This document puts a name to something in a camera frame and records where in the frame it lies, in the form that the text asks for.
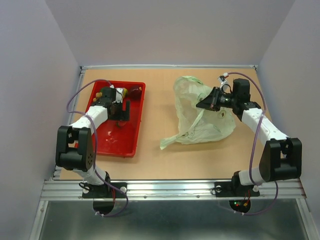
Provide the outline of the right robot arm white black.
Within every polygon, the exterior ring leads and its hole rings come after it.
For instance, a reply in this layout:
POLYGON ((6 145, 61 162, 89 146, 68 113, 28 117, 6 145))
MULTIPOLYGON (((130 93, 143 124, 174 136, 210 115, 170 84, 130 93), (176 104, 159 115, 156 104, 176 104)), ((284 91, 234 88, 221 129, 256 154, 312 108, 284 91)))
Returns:
POLYGON ((251 101, 254 81, 245 75, 233 80, 232 90, 227 75, 220 76, 220 86, 214 87, 197 107, 209 111, 229 108, 238 119, 254 132, 253 144, 264 146, 258 167, 236 171, 231 180, 218 181, 212 190, 218 198, 259 196, 263 183, 300 178, 302 174, 302 142, 281 132, 266 116, 266 106, 251 101))

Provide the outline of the pale green plastic bag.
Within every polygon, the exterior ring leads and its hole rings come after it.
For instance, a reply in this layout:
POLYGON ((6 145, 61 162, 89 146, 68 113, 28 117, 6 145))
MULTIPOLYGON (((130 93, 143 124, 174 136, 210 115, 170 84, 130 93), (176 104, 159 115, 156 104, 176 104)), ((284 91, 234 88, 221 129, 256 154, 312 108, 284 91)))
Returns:
POLYGON ((191 145, 217 142, 230 136, 236 128, 229 109, 210 111, 196 107, 212 91, 194 76, 181 76, 173 85, 175 109, 178 117, 178 134, 160 141, 160 149, 171 144, 191 145))

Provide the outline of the yellow green fake mango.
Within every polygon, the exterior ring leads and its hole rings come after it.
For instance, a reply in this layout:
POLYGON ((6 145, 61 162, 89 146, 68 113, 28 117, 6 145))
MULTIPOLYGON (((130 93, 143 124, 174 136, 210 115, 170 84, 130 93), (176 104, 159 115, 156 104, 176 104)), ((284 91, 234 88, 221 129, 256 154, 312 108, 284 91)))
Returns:
POLYGON ((128 90, 123 88, 123 97, 125 98, 128 95, 128 90))

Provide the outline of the fake longan bunch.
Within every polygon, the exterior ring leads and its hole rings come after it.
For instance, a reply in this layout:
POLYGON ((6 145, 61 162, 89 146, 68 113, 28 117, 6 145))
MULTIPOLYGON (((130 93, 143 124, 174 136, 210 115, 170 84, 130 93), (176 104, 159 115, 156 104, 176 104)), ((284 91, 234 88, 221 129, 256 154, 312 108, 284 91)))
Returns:
POLYGON ((102 92, 97 92, 95 94, 95 97, 93 98, 93 102, 98 102, 101 97, 102 97, 102 92))

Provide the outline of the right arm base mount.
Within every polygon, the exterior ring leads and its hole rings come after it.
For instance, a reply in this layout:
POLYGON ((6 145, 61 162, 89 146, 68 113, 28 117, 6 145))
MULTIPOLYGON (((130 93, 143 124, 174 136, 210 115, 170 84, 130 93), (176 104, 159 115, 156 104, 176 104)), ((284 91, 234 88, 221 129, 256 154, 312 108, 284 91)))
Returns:
POLYGON ((217 198, 243 199, 259 197, 260 192, 254 191, 252 185, 235 185, 231 181, 217 181, 211 190, 211 194, 217 198))

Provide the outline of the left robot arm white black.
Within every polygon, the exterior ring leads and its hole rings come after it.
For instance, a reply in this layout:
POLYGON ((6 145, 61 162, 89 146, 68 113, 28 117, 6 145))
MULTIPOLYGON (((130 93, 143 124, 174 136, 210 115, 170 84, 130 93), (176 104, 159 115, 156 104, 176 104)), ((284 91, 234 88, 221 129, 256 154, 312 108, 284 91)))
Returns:
POLYGON ((94 189, 100 197, 111 193, 111 184, 109 174, 96 166, 97 128, 108 120, 130 120, 131 103, 124 100, 126 94, 125 88, 103 87, 77 121, 57 130, 55 164, 81 176, 85 181, 80 184, 82 189, 94 189))

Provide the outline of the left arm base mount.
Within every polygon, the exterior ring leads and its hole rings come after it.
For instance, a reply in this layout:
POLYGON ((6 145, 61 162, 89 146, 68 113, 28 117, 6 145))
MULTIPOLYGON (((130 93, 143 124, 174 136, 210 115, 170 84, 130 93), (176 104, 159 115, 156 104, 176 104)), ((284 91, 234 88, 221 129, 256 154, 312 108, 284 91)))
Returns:
POLYGON ((91 185, 87 182, 79 182, 84 199, 124 199, 125 196, 107 185, 91 185))

